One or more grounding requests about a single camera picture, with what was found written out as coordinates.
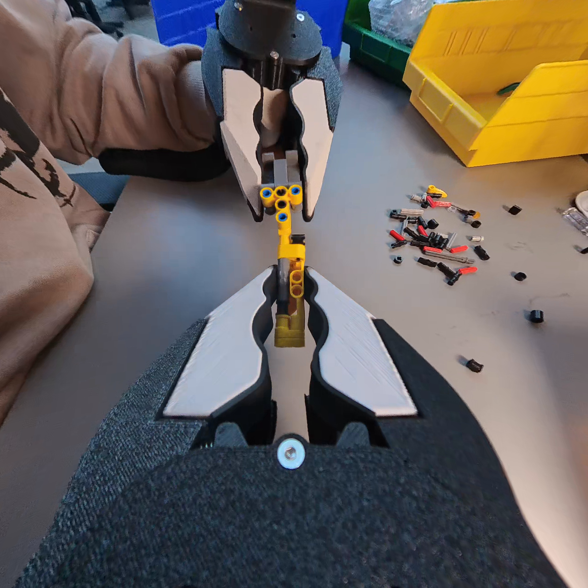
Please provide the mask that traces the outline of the green plastic bin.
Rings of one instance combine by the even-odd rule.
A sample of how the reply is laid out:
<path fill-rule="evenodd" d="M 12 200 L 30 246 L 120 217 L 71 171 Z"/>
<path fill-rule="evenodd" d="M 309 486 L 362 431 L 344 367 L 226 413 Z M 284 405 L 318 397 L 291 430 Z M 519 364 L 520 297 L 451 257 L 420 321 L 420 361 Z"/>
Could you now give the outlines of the green plastic bin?
<path fill-rule="evenodd" d="M 411 48 L 371 30 L 368 1 L 349 1 L 342 41 L 350 47 L 350 60 L 403 88 L 403 74 Z"/>

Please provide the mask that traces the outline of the yellow plastic bin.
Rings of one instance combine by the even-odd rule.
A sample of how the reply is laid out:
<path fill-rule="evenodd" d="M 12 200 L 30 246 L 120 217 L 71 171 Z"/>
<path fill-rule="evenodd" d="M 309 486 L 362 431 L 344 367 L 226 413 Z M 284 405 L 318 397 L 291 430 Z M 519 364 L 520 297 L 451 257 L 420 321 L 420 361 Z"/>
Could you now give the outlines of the yellow plastic bin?
<path fill-rule="evenodd" d="M 468 167 L 587 153 L 587 1 L 435 5 L 410 103 Z"/>

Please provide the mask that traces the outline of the yellow brick arm piece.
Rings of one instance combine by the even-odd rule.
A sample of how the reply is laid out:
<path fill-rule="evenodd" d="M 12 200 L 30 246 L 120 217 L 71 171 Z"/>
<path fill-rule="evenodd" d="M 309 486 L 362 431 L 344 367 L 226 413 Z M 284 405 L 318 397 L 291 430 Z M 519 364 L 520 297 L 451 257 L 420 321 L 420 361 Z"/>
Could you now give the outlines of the yellow brick arm piece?
<path fill-rule="evenodd" d="M 305 346 L 305 235 L 293 234 L 290 214 L 276 214 L 279 243 L 277 247 L 277 298 L 275 346 Z"/>

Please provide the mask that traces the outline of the grey brick assembly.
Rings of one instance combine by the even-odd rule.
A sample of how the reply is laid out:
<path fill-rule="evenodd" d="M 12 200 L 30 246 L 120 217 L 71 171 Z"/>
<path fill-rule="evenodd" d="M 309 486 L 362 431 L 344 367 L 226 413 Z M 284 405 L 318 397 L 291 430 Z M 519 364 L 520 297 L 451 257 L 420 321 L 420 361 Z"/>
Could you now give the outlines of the grey brick assembly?
<path fill-rule="evenodd" d="M 292 212 L 302 211 L 303 181 L 296 150 L 285 151 L 282 157 L 262 154 L 260 197 L 266 214 L 283 211 L 286 204 L 281 201 L 288 201 Z"/>

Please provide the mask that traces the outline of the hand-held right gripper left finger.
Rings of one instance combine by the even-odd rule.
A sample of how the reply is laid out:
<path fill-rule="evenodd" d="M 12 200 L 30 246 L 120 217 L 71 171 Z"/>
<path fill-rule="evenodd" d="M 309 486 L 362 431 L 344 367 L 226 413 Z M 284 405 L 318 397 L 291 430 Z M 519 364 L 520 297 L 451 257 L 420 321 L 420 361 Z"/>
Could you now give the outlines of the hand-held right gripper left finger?
<path fill-rule="evenodd" d="M 269 375 L 264 343 L 273 327 L 275 291 L 276 270 L 266 269 L 206 317 L 165 417 L 218 417 L 261 391 Z"/>

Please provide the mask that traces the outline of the person's beige sweatshirt torso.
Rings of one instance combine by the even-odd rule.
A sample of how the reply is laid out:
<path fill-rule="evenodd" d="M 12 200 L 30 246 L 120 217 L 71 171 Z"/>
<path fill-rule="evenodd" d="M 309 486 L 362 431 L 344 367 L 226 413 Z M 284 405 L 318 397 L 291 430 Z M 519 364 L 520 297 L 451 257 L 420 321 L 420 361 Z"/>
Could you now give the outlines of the person's beige sweatshirt torso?
<path fill-rule="evenodd" d="M 64 1 L 1 1 L 1 421 L 93 283 L 90 251 L 108 213 L 58 160 L 103 147 L 117 44 Z"/>

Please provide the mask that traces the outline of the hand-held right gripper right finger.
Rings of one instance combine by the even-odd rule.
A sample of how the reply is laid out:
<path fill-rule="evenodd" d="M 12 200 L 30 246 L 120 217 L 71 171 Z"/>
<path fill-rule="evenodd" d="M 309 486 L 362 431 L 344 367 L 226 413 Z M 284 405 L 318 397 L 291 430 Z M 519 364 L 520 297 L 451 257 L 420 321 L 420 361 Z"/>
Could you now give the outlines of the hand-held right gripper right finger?
<path fill-rule="evenodd" d="M 319 273 L 306 285 L 319 383 L 375 417 L 417 415 L 375 317 Z"/>

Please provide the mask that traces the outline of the scattered small building pieces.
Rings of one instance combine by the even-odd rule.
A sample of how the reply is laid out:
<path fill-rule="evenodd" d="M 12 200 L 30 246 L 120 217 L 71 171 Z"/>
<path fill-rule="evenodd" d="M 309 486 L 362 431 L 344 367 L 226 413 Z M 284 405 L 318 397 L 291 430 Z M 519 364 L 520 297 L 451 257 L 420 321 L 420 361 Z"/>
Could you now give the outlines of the scattered small building pieces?
<path fill-rule="evenodd" d="M 480 372 L 587 374 L 587 254 L 564 202 L 533 198 L 523 206 L 486 203 L 482 218 L 454 203 L 424 198 L 430 218 L 393 210 L 392 259 L 414 259 L 443 278 L 398 278 L 394 295 L 434 364 L 455 360 Z"/>

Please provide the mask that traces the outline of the grey desk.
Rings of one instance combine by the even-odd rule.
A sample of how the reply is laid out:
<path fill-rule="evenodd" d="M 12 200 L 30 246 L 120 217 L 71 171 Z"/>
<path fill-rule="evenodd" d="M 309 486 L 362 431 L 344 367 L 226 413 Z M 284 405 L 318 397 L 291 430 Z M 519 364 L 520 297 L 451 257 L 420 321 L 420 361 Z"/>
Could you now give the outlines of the grey desk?
<path fill-rule="evenodd" d="M 587 587 L 587 238 L 562 218 L 587 189 L 580 156 L 466 168 L 408 92 L 341 53 L 342 102 L 307 262 L 386 320 L 460 394 L 528 525 L 570 587 Z M 434 184 L 481 213 L 431 214 L 490 260 L 454 286 L 393 263 L 388 210 Z M 102 419 L 197 319 L 275 262 L 232 172 L 132 178 L 92 252 L 95 284 L 1 426 L 1 587 L 12 587 Z"/>

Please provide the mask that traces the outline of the blue plastic bin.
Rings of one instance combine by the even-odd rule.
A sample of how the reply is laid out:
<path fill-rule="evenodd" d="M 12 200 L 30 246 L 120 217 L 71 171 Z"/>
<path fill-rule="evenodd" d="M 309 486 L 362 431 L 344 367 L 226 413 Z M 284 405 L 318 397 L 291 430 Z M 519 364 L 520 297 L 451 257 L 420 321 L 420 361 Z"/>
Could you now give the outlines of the blue plastic bin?
<path fill-rule="evenodd" d="M 203 47 L 206 29 L 215 27 L 215 11 L 223 1 L 151 1 L 159 42 L 166 46 L 191 43 Z M 339 56 L 348 1 L 297 1 L 320 27 L 323 44 Z"/>

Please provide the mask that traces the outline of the clear plastic bag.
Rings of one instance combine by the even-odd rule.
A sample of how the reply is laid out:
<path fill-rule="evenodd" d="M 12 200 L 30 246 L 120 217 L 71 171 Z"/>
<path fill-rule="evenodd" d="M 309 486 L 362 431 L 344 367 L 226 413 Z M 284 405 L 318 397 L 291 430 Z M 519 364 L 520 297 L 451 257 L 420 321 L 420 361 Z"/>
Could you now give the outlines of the clear plastic bag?
<path fill-rule="evenodd" d="M 453 1 L 369 1 L 371 30 L 412 48 L 435 5 Z"/>

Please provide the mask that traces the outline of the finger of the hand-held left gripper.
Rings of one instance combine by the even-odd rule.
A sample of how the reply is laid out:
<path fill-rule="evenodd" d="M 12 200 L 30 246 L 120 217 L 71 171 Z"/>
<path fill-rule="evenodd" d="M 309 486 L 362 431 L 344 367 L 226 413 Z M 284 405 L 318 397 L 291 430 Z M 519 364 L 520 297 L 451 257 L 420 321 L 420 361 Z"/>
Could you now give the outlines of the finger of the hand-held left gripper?
<path fill-rule="evenodd" d="M 290 100 L 302 122 L 300 145 L 305 158 L 303 217 L 311 221 L 322 188 L 334 132 L 329 127 L 323 81 L 305 78 L 290 88 Z"/>
<path fill-rule="evenodd" d="M 257 157 L 260 137 L 254 111 L 263 104 L 267 90 L 243 70 L 222 71 L 224 151 L 255 221 L 263 220 L 264 209 L 259 195 L 262 168 Z"/>

